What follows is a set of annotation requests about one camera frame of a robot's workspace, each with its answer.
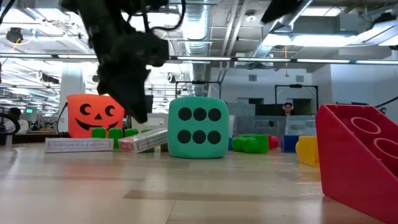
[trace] orange pumpkin bucket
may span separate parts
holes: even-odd
[[[122,128],[124,109],[110,96],[71,94],[67,101],[72,138],[90,138],[92,128]]]

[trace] white box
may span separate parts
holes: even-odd
[[[159,128],[119,139],[119,148],[124,151],[140,153],[167,143],[168,137],[167,128]]]
[[[95,152],[112,151],[113,139],[46,138],[45,152]]]

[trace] pillar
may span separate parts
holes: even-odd
[[[60,91],[60,106],[58,115],[67,102],[69,94],[85,93],[86,85],[81,63],[63,63],[61,91]],[[60,122],[58,124],[60,132],[68,131],[68,108],[65,108]]]

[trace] desk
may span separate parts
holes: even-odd
[[[61,134],[57,133],[32,133],[32,134],[16,134],[13,139],[13,144],[21,144],[21,143],[36,143],[36,142],[45,142],[45,138],[70,138],[69,134]]]
[[[381,223],[324,197],[318,168],[277,150],[189,160],[23,144],[0,149],[0,166],[0,223]]]

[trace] red plastic block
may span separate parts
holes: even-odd
[[[398,125],[372,106],[322,105],[315,121],[323,193],[398,223]]]
[[[268,135],[268,144],[269,144],[269,149],[276,149],[279,147],[279,139],[277,136],[270,136]]]

